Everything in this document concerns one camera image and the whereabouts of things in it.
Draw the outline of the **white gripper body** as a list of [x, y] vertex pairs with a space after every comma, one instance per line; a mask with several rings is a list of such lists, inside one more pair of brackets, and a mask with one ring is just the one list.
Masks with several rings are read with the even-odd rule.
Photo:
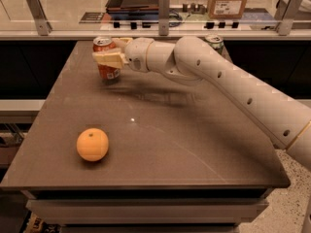
[[136, 38], [125, 47], [124, 54], [129, 68], [133, 71], [147, 73], [147, 52], [150, 44], [154, 41], [151, 38]]

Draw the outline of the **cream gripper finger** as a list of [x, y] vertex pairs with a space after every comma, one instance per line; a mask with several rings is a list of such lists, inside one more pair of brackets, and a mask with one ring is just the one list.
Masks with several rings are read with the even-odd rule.
[[92, 57], [100, 65], [105, 65], [117, 69], [121, 69], [128, 64], [128, 61], [125, 58], [125, 54], [121, 51], [121, 48], [94, 52]]
[[132, 41], [132, 38], [113, 38], [113, 42], [121, 51], [124, 51], [125, 47]]

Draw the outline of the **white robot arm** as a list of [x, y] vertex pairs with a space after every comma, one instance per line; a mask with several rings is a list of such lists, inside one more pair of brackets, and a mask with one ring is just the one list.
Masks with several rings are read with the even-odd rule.
[[97, 37], [100, 65], [155, 72], [183, 85], [212, 83], [288, 156], [311, 170], [311, 108], [226, 60], [208, 43], [184, 36], [175, 43], [152, 38]]

